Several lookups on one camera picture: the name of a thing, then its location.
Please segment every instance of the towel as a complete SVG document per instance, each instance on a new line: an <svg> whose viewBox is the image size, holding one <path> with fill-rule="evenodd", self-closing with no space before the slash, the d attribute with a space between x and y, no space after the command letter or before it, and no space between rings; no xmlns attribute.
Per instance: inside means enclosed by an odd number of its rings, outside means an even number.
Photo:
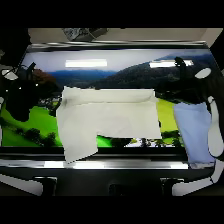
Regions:
<svg viewBox="0 0 224 224"><path fill-rule="evenodd" d="M161 139L156 102L151 89L65 87L56 117L66 161L96 153L97 135Z"/></svg>
<svg viewBox="0 0 224 224"><path fill-rule="evenodd" d="M211 114L205 103L174 106L174 116L183 138L189 163L212 163L215 159L208 150L208 130Z"/></svg>

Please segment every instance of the landscape print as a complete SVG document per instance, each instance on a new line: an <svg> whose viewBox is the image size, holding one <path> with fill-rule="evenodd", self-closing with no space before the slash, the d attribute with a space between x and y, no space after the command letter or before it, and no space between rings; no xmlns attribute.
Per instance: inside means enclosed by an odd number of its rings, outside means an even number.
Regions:
<svg viewBox="0 0 224 224"><path fill-rule="evenodd" d="M66 67L67 60L106 60L104 67ZM151 67L155 61L176 62L172 67ZM186 66L184 60L191 60ZM30 118L20 122L10 115L5 105L1 110L2 146L62 146L56 117L52 110L61 98L64 86L95 89L155 89L162 139L114 139L97 137L98 147L180 147L182 139L173 115L179 102L200 103L202 98L192 86L197 72L211 68L220 75L217 64L207 49L91 50L72 52L28 53L23 65L32 62L56 79L60 91L40 99L30 111Z"/></svg>

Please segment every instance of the display screen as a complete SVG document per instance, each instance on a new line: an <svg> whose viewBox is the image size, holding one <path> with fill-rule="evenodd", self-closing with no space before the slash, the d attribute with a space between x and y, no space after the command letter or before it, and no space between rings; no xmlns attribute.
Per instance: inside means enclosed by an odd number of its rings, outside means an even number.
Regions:
<svg viewBox="0 0 224 224"><path fill-rule="evenodd" d="M53 76L59 89L64 86L95 89L155 89L162 139L114 139L97 137L98 147L181 147L184 146L175 122L173 106L179 102L200 103L191 86L178 89L178 81L191 80L197 72L211 68L220 73L208 49L125 49L27 53L25 66ZM15 120L1 108L2 146L62 147L56 117L50 111L61 92L40 99L30 110L29 120Z"/></svg>

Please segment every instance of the blue cloth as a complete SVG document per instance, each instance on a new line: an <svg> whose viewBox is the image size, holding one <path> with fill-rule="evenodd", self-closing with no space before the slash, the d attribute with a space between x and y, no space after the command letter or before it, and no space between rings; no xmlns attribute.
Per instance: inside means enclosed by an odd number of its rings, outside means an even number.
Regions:
<svg viewBox="0 0 224 224"><path fill-rule="evenodd" d="M174 106L174 116L183 138L189 163L211 163L215 159L208 150L208 130L211 114L205 103Z"/></svg>

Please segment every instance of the screen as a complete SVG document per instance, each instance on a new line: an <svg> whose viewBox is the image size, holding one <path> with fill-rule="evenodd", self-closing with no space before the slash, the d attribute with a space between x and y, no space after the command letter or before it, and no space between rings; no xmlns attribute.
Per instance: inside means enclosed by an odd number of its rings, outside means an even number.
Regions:
<svg viewBox="0 0 224 224"><path fill-rule="evenodd" d="M192 88L176 85L164 91L166 83L190 80L204 68L219 73L208 49L125 49L83 50L27 53L22 65L36 68L53 76L57 85L95 89L155 89L162 139L114 139L97 137L98 147L181 147L183 145L173 113L179 102L200 103ZM2 146L62 147L56 117L50 111L61 94L40 99L30 110L29 120L20 122L1 109Z"/></svg>

